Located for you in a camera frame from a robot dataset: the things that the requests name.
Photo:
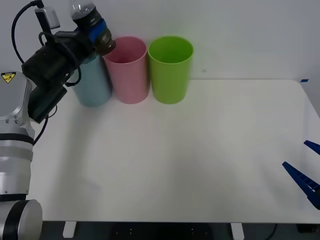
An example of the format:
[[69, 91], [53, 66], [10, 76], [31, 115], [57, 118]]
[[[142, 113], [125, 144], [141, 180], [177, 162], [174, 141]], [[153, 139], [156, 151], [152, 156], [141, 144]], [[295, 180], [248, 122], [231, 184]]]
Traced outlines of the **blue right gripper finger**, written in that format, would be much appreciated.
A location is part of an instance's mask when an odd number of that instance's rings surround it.
[[288, 162], [284, 161], [282, 166], [287, 173], [295, 181], [295, 183], [304, 192], [310, 203], [316, 208], [320, 209], [320, 185], [311, 178], [304, 175], [302, 172], [294, 168]]
[[304, 143], [307, 147], [309, 147], [311, 150], [316, 152], [318, 155], [320, 155], [320, 145], [314, 142], [311, 142], [309, 140], [306, 140]]

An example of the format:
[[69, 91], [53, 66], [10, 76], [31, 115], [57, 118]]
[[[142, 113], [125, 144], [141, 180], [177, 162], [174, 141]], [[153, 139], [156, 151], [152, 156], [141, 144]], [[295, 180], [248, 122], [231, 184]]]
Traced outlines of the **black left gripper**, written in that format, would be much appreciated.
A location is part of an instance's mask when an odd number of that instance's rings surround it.
[[92, 26], [88, 31], [88, 35], [83, 33], [79, 28], [76, 28], [73, 31], [59, 30], [54, 36], [58, 43], [64, 43], [80, 59], [80, 62], [85, 63], [97, 56], [92, 42], [96, 42], [98, 38], [101, 38], [104, 42], [109, 40], [107, 25], [104, 19]]

